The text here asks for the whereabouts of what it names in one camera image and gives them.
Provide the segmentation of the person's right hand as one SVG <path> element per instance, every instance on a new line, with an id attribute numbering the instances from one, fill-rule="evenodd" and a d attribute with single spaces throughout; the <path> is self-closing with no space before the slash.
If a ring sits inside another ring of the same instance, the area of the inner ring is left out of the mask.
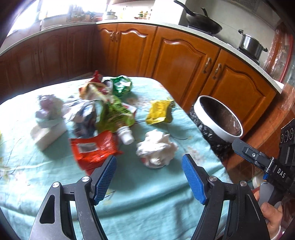
<path id="1" fill-rule="evenodd" d="M 283 217 L 283 208 L 280 204 L 277 208 L 271 204 L 264 202 L 261 205 L 261 212 L 266 220 L 268 220 L 267 228 L 270 239 L 279 239 L 281 234 L 281 221 Z"/>

